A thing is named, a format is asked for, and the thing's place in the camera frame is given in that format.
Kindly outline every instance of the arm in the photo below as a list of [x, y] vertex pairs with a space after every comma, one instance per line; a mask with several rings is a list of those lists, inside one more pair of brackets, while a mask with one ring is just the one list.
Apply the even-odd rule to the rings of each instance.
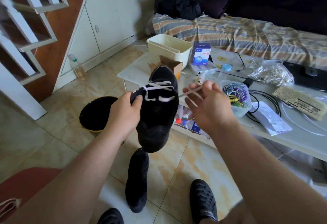
[[189, 95], [197, 106], [186, 102], [196, 123], [213, 139], [257, 223], [326, 222], [327, 201], [241, 127], [218, 85], [205, 82], [199, 94], [203, 100]]
[[130, 95], [125, 93], [112, 105], [104, 131], [7, 224], [89, 222], [117, 151], [140, 120], [142, 96], [131, 106]]

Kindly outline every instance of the cardboard box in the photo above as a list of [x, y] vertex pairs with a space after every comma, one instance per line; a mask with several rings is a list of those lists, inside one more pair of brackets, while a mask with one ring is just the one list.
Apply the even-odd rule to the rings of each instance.
[[211, 47], [209, 43], [194, 43], [191, 54], [192, 65], [206, 65]]
[[151, 73], [154, 71], [154, 69], [156, 69], [159, 66], [168, 66], [170, 68], [170, 70], [173, 71], [174, 75], [176, 76], [176, 79], [179, 79], [181, 76], [183, 63], [180, 61], [173, 61], [162, 55], [160, 55], [159, 58], [160, 58], [160, 62], [158, 62], [155, 65], [148, 63], [149, 67], [151, 69]]

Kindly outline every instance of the paper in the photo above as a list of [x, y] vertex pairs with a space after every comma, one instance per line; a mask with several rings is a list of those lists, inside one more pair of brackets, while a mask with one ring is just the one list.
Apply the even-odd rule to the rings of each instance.
[[327, 105], [308, 94], [294, 90], [293, 88], [281, 86], [274, 93], [274, 96], [286, 104], [300, 110], [304, 114], [321, 121], [327, 112]]
[[[292, 128], [265, 102], [259, 102], [259, 104], [259, 109], [252, 113], [252, 115], [258, 119], [271, 136], [292, 130]], [[255, 111], [257, 108], [258, 102], [252, 103], [250, 112]]]

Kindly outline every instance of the striped blanket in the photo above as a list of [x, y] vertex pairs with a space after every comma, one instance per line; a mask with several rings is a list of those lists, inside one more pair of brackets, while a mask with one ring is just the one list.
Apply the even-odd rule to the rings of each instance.
[[327, 36], [279, 27], [272, 23], [241, 17], [208, 16], [173, 19], [156, 14], [156, 34], [177, 36], [189, 42], [211, 46], [265, 60], [283, 60], [327, 70]]

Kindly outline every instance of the red mat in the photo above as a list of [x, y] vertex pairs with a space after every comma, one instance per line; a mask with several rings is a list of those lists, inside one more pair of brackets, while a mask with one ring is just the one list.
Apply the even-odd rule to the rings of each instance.
[[[21, 199], [20, 207], [30, 200], [40, 189], [50, 183], [61, 169], [34, 167], [22, 170], [0, 184], [0, 202], [10, 198]], [[4, 222], [15, 210], [0, 219]]]

